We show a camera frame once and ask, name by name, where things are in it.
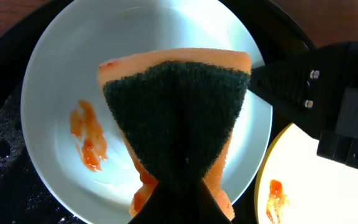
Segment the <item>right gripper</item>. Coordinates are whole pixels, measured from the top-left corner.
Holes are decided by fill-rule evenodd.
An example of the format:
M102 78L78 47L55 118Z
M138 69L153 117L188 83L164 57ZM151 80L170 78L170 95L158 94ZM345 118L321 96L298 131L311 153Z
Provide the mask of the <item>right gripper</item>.
M248 89L309 136L320 136L319 157L358 169L358 42L253 68Z

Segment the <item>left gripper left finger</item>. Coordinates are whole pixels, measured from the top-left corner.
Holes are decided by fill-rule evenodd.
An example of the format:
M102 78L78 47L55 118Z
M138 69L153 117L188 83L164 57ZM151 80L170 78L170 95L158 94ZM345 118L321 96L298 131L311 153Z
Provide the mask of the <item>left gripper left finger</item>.
M178 196L165 185L157 184L139 213L129 224L177 224Z

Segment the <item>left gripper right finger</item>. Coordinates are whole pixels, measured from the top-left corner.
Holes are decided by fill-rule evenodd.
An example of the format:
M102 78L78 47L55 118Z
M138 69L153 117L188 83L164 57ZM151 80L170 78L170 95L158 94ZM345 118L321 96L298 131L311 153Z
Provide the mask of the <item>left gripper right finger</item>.
M231 224L219 208L206 184L191 186L180 196L179 217L180 224Z

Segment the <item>green and yellow sponge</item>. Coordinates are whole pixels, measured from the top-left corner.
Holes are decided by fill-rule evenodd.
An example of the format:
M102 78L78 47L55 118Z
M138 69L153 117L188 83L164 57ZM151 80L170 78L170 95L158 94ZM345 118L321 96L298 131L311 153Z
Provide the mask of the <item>green and yellow sponge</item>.
M206 48L158 50L105 61L98 82L140 175L133 219L157 184L178 196L203 181L232 221L221 188L232 130L251 75L245 52Z

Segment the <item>light blue plate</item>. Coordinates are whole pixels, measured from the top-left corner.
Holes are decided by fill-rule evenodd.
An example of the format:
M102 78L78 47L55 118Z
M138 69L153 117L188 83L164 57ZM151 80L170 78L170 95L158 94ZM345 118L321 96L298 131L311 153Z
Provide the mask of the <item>light blue plate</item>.
M31 161L52 195L87 223L127 223L140 188L97 81L99 64L137 52L179 47L262 54L239 18L219 1L73 1L49 24L29 60L21 123ZM93 172L80 159L70 113L89 101L103 127L108 158Z

